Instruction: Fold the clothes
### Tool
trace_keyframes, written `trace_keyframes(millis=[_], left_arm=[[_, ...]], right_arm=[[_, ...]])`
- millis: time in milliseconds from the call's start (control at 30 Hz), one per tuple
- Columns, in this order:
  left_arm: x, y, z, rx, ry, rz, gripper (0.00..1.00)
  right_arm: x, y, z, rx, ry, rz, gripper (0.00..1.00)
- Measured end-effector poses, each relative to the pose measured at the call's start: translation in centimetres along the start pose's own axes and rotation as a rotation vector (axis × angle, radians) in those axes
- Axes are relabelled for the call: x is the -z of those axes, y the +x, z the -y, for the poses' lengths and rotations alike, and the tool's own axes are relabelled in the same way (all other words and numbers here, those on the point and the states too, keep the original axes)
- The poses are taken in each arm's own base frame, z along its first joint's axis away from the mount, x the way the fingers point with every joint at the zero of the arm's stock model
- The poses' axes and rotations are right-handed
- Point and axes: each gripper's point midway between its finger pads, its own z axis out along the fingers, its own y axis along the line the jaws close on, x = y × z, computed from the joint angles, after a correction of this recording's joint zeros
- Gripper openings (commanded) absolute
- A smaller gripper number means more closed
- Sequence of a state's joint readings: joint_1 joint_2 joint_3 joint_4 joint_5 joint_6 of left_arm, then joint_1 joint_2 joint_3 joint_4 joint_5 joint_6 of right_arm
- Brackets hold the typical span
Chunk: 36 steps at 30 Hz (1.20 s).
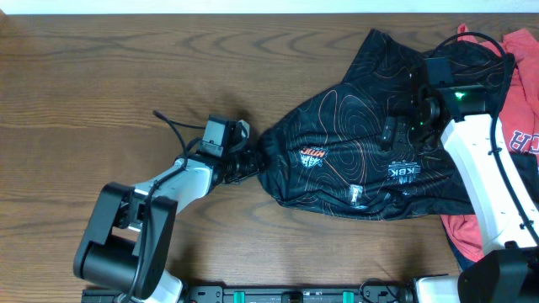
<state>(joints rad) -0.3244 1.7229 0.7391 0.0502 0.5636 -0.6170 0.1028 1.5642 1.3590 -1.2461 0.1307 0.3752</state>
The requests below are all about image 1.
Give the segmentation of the black orange-patterned jersey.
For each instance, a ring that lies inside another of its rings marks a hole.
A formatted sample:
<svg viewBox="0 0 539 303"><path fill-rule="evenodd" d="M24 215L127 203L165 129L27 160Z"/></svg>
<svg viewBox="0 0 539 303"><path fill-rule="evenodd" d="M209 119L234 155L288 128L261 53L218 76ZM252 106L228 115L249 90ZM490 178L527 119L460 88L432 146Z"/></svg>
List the black orange-patterned jersey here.
<svg viewBox="0 0 539 303"><path fill-rule="evenodd" d="M266 193L284 207L356 220L470 215L472 203L445 151L380 147L385 120L412 107L410 75L423 58L370 31L341 82L259 138Z"/></svg>

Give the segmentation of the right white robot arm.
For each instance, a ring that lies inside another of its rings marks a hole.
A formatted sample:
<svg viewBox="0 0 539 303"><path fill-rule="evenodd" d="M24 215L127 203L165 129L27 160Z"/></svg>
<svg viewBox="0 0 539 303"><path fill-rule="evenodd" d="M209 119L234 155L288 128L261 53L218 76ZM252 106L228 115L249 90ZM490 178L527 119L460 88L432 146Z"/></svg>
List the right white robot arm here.
<svg viewBox="0 0 539 303"><path fill-rule="evenodd" d="M459 275L417 278L413 302L536 302L538 209L504 141L501 102L451 76L410 76L405 142L418 154L441 147L454 162L482 238L483 258Z"/></svg>

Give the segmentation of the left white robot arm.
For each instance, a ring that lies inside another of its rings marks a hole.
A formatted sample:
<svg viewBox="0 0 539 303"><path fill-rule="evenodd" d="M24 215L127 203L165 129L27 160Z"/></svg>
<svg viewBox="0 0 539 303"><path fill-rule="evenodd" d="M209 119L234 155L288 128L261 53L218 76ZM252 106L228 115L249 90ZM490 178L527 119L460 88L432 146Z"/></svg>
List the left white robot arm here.
<svg viewBox="0 0 539 303"><path fill-rule="evenodd" d="M100 191L73 262L76 277L120 292L124 302L179 298L182 284L166 273L175 216L220 184L239 183L264 168L259 152L224 157L184 154L156 177Z"/></svg>

